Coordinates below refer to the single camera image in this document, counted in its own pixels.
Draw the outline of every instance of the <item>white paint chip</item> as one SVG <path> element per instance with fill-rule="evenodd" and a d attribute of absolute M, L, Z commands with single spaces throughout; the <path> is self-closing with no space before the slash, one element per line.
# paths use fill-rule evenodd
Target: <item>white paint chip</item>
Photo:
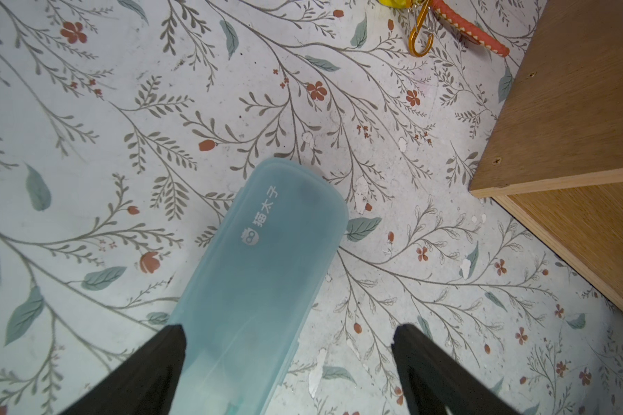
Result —
<path fill-rule="evenodd" d="M 406 151 L 406 139 L 404 139 L 404 137 L 399 137 L 399 141 L 397 142 L 397 146 L 399 147 L 399 151 L 404 153 Z"/>
<path fill-rule="evenodd" d="M 323 365 L 325 364 L 326 355 L 326 349 L 319 350 L 318 355 L 316 356 L 316 366 L 309 371 L 309 394 L 312 395 L 312 399 L 316 397 L 318 385 L 320 385 L 321 377 L 323 377 Z"/>
<path fill-rule="evenodd" d="M 471 268 L 471 261 L 468 258 L 465 258 L 462 261 L 462 275 L 464 279 L 468 278 L 468 270 Z"/>
<path fill-rule="evenodd" d="M 367 205 L 367 197 L 369 196 L 369 185 L 364 176 L 360 176 L 355 181 L 355 211 L 362 215 Z"/>
<path fill-rule="evenodd" d="M 309 131 L 302 133 L 302 141 L 306 142 L 311 148 L 316 146 L 316 143 L 314 143 L 314 136 Z"/>

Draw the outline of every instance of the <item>peeling paint spot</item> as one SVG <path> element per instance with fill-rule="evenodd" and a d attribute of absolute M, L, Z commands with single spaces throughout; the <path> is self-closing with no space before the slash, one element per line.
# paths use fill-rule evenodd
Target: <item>peeling paint spot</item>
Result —
<path fill-rule="evenodd" d="M 312 395 L 312 399 L 316 397 L 318 385 L 321 383 L 321 377 L 323 377 L 323 365 L 325 363 L 326 355 L 327 350 L 325 348 L 319 350 L 318 355 L 316 356 L 316 366 L 309 371 L 309 394 Z"/>

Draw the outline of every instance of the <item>translucent blue box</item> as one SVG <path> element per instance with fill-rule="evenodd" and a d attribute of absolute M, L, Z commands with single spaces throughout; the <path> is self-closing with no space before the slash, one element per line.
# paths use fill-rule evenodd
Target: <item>translucent blue box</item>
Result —
<path fill-rule="evenodd" d="M 172 415 L 265 411 L 347 223 L 345 201 L 311 171 L 256 167 L 169 319 L 187 337 Z"/>

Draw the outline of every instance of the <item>gray vine pattern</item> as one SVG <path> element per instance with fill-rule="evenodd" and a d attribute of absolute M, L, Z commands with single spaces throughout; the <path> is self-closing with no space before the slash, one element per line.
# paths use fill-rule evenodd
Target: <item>gray vine pattern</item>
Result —
<path fill-rule="evenodd" d="M 467 191 L 544 1 L 449 5 L 511 54 L 430 14 L 412 58 L 375 0 L 0 0 L 0 415 L 62 411 L 162 328 L 270 157 L 352 219 L 269 414 L 406 414 L 406 322 L 526 415 L 623 414 L 623 314 Z"/>

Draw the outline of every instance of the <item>wooden shelf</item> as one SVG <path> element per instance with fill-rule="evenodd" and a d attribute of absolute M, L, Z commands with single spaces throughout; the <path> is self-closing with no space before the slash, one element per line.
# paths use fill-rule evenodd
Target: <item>wooden shelf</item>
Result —
<path fill-rule="evenodd" d="M 494 200 L 623 310 L 623 183 Z"/>
<path fill-rule="evenodd" d="M 549 0 L 471 193 L 615 182 L 623 182 L 623 0 Z"/>

